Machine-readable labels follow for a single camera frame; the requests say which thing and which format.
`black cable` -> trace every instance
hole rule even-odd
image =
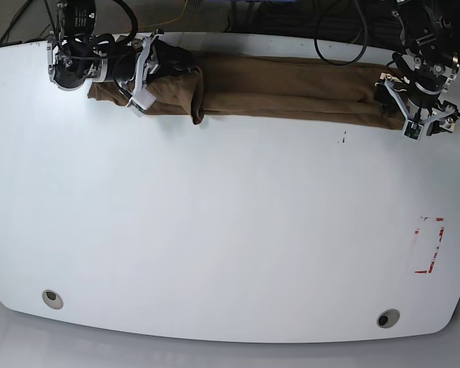
[[[117,81],[117,67],[120,64],[120,62],[124,59],[126,55],[123,55],[119,59],[117,59],[116,63],[113,66],[113,81],[116,84],[116,87],[118,88],[118,91],[126,98],[128,101],[130,101],[131,97],[133,96],[127,89],[121,87],[119,82]]]
[[[44,41],[44,38],[42,38],[42,35],[47,31],[48,28],[50,28],[51,25],[47,25],[43,30],[42,32],[36,37],[36,38],[32,38],[30,40],[27,40],[25,43],[28,44],[30,42],[39,42],[39,41]]]
[[[118,4],[121,8],[123,8],[123,10],[126,12],[126,15],[130,18],[131,21],[130,34],[126,38],[123,38],[121,41],[117,42],[119,46],[126,46],[132,40],[134,40],[136,34],[138,33],[138,20],[136,19],[133,10],[131,10],[131,8],[126,4],[126,2],[124,2],[123,0],[113,0],[113,2]]]
[[[237,28],[237,2],[230,2],[230,9],[232,10],[232,28]]]
[[[419,91],[417,90],[416,87],[414,86],[411,86],[409,84],[406,83],[406,81],[404,80],[404,77],[400,77],[395,70],[393,70],[390,65],[392,64],[395,64],[397,65],[397,62],[400,61],[400,59],[403,58],[403,54],[400,54],[400,53],[394,53],[393,54],[393,57],[392,57],[392,60],[390,62],[388,62],[385,66],[389,69],[390,73],[392,73],[394,75],[394,77],[396,77],[398,80],[401,81],[401,83],[406,86],[406,89],[411,91],[413,94],[415,94],[415,96],[417,97],[417,101],[414,101],[416,105],[419,105],[419,109],[423,109],[424,106],[423,106],[423,103],[422,103],[422,98],[419,94]]]
[[[248,27],[251,22],[252,10],[254,10],[255,2],[248,2],[247,14],[245,15],[244,26]]]
[[[227,28],[225,28],[225,30],[223,31],[223,33],[226,33],[228,31],[230,31],[230,29],[232,28],[232,21],[230,20],[230,15],[227,17]]]
[[[134,15],[133,11],[130,9],[130,7],[125,2],[123,2],[122,0],[113,0],[113,1],[116,2],[118,5],[120,5],[123,8],[123,10],[126,12],[126,14],[131,20],[130,34],[126,38],[123,38],[122,40],[117,42],[117,45],[124,46],[130,43],[135,38],[136,34],[138,33],[138,20],[136,19],[136,16]],[[51,24],[51,27],[53,28],[54,38],[56,38],[58,49],[65,56],[69,57],[70,59],[85,60],[85,61],[109,60],[109,59],[117,59],[117,58],[121,58],[122,56],[126,56],[126,54],[120,54],[120,55],[85,57],[85,56],[74,56],[70,54],[69,52],[66,52],[65,49],[63,48],[63,45],[60,43],[60,36],[58,34],[58,29],[56,28],[54,24],[54,20],[53,20],[53,16],[51,15],[51,10],[49,8],[48,0],[44,0],[44,6],[46,7],[46,10],[48,12],[49,22]]]
[[[7,30],[5,31],[5,33],[0,37],[0,44],[3,44],[3,42],[5,41],[5,39],[7,39],[8,41],[8,36],[10,35],[10,32],[12,31],[12,29],[15,27],[15,25],[17,24],[17,22],[19,21],[19,19],[22,17],[22,15],[24,15],[24,13],[28,10],[29,6],[31,6],[32,2],[34,0],[27,0],[23,6],[21,6],[21,8],[17,11],[17,13],[15,13],[14,15],[14,18],[12,18],[11,22],[10,22],[10,25],[8,26]]]
[[[56,38],[56,42],[58,42],[58,44],[59,44],[60,43],[60,35],[58,33],[58,29],[56,28],[56,24],[54,23],[53,15],[51,15],[51,10],[49,8],[48,0],[44,0],[44,6],[46,7],[46,12],[48,12],[49,23],[51,25],[51,28],[53,28],[54,38]]]
[[[365,18],[365,15],[363,14],[363,11],[361,10],[359,0],[354,0],[354,4],[356,6],[358,14],[360,15],[361,21],[363,23],[363,29],[364,29],[363,46],[361,48],[360,53],[352,61],[348,61],[346,63],[336,63],[334,61],[330,61],[330,60],[326,59],[321,54],[321,52],[319,50],[319,44],[317,42],[317,36],[318,36],[318,30],[319,30],[319,27],[320,27],[320,23],[324,19],[324,16],[326,15],[326,13],[329,10],[331,10],[334,6],[339,4],[339,2],[341,2],[341,1],[342,0],[336,0],[331,6],[329,6],[329,8],[327,8],[326,11],[320,16],[320,18],[319,18],[319,20],[317,22],[317,26],[315,27],[315,38],[314,38],[315,51],[317,52],[317,54],[319,55],[319,58],[322,61],[325,61],[326,63],[328,63],[329,65],[333,65],[334,67],[346,67],[347,65],[351,65],[351,64],[356,63],[359,59],[361,59],[363,57],[363,55],[365,54],[366,49],[368,48],[368,34],[369,34],[369,32],[368,32],[368,24],[366,22],[366,18]]]
[[[116,40],[114,40],[113,35],[105,33],[105,34],[101,34],[100,36],[92,38],[87,44],[87,46],[85,47],[85,50],[82,56],[84,57],[87,56],[89,53],[91,53],[94,50],[96,46],[98,46],[102,42],[107,42],[109,44],[109,50],[107,54],[112,54],[114,52],[114,48],[116,47],[115,45]],[[77,76],[78,77],[81,77],[84,74],[85,72],[84,68],[85,68],[85,60],[80,60],[77,66]]]

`gray floor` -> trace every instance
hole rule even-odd
[[[26,0],[0,0],[0,37],[7,29],[14,14]],[[57,0],[48,0],[56,9]],[[140,23],[140,31],[149,31],[157,23],[179,16],[184,0],[125,0],[133,9]],[[123,10],[111,0],[96,0],[96,33],[123,33],[130,30],[130,21]],[[160,25],[164,31],[224,31],[228,26],[229,5],[227,2],[203,2],[198,8],[188,5],[181,19],[169,25]],[[26,41],[39,36],[48,25],[43,0],[35,0],[11,33],[9,41]]]

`circular hole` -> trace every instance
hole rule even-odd
[[[53,309],[61,309],[63,307],[63,299],[61,299],[58,293],[52,290],[45,290],[43,291],[43,301],[48,305],[50,308]]]
[[[48,297],[49,300],[55,301],[56,300],[56,294],[51,292],[51,291],[46,291],[46,296]]]
[[[387,316],[382,316],[378,319],[378,324],[380,326],[385,326],[389,322],[389,318]]]
[[[391,328],[400,319],[400,312],[397,309],[389,309],[383,312],[376,319],[376,324],[380,328]]]

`white table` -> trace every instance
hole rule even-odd
[[[312,41],[296,38],[166,40],[315,56]],[[359,49],[321,48],[340,60]],[[389,55],[371,48],[363,60],[385,64]],[[0,49],[6,307],[137,334],[248,342],[403,337],[449,322],[460,295],[460,121],[455,134],[417,143],[340,123],[138,119],[88,100],[88,84],[58,90],[46,67],[44,43]],[[460,74],[447,98],[460,109]],[[417,274],[438,246],[435,218],[445,228],[435,267]],[[43,302],[47,289],[62,309]],[[399,322],[379,328],[391,308]]]

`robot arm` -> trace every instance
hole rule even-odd
[[[126,106],[140,115],[155,101],[146,90],[147,83],[185,73],[194,60],[190,52],[159,40],[159,31],[137,38],[134,13],[122,0],[113,1],[123,8],[132,24],[130,34],[117,41],[111,34],[94,35],[95,0],[58,2],[54,41],[48,45],[48,71],[51,81],[62,90],[75,90],[88,78],[94,83],[114,82],[125,96]],[[134,84],[131,92],[128,84]]]
[[[394,53],[391,64],[396,64],[403,78],[382,74],[376,84],[376,99],[386,106],[397,104],[406,118],[402,134],[415,140],[424,131],[427,136],[452,133],[460,117],[456,105],[439,100],[456,79],[459,64],[458,55],[446,50],[450,26],[443,14],[436,13],[438,9],[434,1],[393,0],[392,14],[402,25],[401,40],[414,68],[403,55]],[[408,101],[400,97],[399,89]]]

